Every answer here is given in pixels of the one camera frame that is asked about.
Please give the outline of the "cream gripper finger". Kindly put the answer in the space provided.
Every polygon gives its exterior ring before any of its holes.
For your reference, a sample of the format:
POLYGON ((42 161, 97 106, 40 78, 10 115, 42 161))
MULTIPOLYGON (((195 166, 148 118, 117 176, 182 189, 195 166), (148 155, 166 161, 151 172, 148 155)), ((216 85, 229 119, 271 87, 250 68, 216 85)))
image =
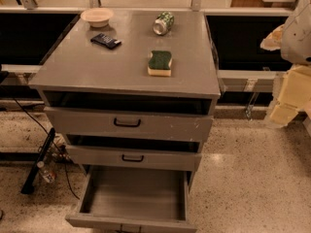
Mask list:
POLYGON ((278 126, 286 126, 310 100, 311 66, 293 65, 283 76, 267 119, 278 126))

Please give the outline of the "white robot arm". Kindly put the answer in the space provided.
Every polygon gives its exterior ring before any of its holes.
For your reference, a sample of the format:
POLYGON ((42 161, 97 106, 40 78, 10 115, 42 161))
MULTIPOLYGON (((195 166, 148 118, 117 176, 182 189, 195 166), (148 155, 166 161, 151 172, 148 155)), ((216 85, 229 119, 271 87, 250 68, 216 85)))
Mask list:
POLYGON ((311 0, 299 0, 286 22, 275 28, 260 47, 279 50, 292 67, 273 84, 265 123, 273 128, 287 126, 311 100, 311 0))

